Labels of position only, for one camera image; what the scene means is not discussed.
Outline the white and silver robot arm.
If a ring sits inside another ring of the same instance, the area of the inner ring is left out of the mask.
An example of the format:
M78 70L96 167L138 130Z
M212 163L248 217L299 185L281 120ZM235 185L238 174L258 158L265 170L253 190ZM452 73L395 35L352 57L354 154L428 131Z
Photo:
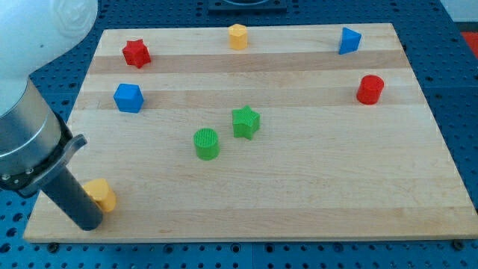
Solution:
M86 231L103 213L66 166L87 140L72 134L30 75L78 45L97 13L95 0L1 2L1 189L42 191Z

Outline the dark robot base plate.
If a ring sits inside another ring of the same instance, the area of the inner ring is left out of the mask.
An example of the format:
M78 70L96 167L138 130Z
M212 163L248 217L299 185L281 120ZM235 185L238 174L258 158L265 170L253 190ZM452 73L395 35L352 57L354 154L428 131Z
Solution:
M209 0L208 13L286 11L286 0Z

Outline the grey tool mounting bracket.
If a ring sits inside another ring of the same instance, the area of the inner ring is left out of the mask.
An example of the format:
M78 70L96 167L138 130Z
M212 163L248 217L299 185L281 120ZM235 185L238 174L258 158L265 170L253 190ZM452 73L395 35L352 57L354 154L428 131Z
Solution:
M32 168L31 173L23 172L6 180L2 179L2 191L14 191L22 198L32 197L65 170L74 154L87 144L82 134L73 136L63 118L56 112L54 115L60 123L61 130L58 145L46 159Z

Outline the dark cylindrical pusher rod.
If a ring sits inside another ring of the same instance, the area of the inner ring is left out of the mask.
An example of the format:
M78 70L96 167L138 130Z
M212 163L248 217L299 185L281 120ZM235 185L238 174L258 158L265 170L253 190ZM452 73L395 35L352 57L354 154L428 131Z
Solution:
M44 185L42 191L84 231L97 228L103 220L100 207L66 168Z

